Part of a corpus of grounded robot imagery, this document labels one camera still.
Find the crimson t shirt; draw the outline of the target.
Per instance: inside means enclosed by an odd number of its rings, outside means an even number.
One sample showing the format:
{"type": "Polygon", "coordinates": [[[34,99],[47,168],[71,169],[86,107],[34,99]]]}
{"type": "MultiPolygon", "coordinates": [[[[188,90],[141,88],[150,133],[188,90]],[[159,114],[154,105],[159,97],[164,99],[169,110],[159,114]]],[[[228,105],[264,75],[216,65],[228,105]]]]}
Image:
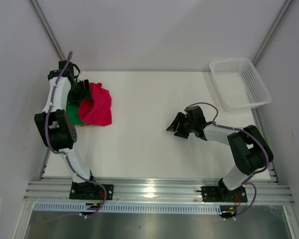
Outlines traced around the crimson t shirt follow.
{"type": "Polygon", "coordinates": [[[101,83],[90,83],[92,100],[83,100],[78,109],[80,121],[97,126],[112,124],[112,97],[101,83]]]}

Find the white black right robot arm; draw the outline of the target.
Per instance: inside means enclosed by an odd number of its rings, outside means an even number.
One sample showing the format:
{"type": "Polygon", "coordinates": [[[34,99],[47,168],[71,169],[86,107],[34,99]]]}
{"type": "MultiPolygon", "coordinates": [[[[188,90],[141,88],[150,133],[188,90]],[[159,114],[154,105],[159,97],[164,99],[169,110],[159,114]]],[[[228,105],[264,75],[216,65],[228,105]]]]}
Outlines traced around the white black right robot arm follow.
{"type": "Polygon", "coordinates": [[[171,125],[166,129],[175,136],[187,139],[191,133],[204,141],[215,141],[230,147],[234,166],[221,178],[216,187],[202,187],[202,197],[208,197],[209,191],[216,192],[212,199],[230,202],[234,196],[240,196],[243,186],[256,174],[265,171],[273,161],[274,155],[258,128],[249,125],[244,128],[228,127],[207,121],[198,105],[188,106],[184,112],[178,112],[171,125]]]}

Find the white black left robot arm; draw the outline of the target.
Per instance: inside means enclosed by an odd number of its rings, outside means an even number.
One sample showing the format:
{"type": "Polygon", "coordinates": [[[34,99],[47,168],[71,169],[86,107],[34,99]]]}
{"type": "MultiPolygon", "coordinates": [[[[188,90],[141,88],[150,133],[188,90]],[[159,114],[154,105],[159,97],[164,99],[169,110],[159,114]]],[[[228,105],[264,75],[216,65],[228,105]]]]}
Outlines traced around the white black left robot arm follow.
{"type": "Polygon", "coordinates": [[[66,112],[68,96],[87,84],[76,81],[74,68],[70,60],[60,61],[59,68],[49,72],[47,102],[42,112],[34,115],[34,121],[44,145],[66,162],[72,173],[72,182],[83,184],[81,194],[93,199],[98,194],[98,186],[93,184],[93,174],[76,147],[77,131],[66,112]]]}

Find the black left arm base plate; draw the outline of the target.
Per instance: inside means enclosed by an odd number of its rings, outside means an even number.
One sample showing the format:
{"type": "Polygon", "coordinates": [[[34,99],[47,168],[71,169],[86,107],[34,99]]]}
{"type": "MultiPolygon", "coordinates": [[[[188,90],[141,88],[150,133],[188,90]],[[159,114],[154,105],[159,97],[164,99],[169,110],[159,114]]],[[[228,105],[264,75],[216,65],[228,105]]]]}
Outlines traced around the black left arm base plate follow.
{"type": "Polygon", "coordinates": [[[72,183],[69,199],[72,200],[102,200],[104,190],[91,183],[72,183]]]}

